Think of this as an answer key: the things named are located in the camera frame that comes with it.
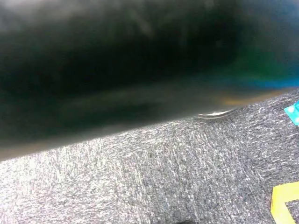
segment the yellow graphic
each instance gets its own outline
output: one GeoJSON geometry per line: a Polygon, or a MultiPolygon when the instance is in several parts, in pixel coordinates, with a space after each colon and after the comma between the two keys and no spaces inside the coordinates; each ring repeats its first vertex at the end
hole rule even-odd
{"type": "Polygon", "coordinates": [[[273,188],[271,213],[276,224],[296,224],[286,202],[299,200],[299,182],[286,183],[273,188]]]}

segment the textured surface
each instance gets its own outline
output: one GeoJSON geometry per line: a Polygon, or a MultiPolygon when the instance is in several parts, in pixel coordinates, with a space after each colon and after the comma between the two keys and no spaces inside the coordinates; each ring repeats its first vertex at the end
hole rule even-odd
{"type": "MultiPolygon", "coordinates": [[[[3,224],[272,224],[299,181],[294,91],[220,120],[187,118],[0,163],[3,224]]],[[[297,217],[298,203],[289,204],[297,217]]]]}

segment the gray fabric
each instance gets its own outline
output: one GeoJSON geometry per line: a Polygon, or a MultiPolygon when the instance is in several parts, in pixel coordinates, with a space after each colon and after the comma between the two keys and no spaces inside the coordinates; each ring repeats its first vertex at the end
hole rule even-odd
{"type": "MultiPolygon", "coordinates": [[[[229,118],[187,118],[0,163],[3,224],[273,224],[299,181],[292,92],[229,118]]],[[[292,206],[299,214],[298,203],[292,206]]]]}

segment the yellow stripe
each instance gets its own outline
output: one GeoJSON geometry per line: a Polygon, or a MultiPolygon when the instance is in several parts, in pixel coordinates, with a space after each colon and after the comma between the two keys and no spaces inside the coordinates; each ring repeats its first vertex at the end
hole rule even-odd
{"type": "Polygon", "coordinates": [[[286,183],[273,188],[271,213],[276,224],[296,224],[286,202],[299,200],[299,182],[286,183]]]}

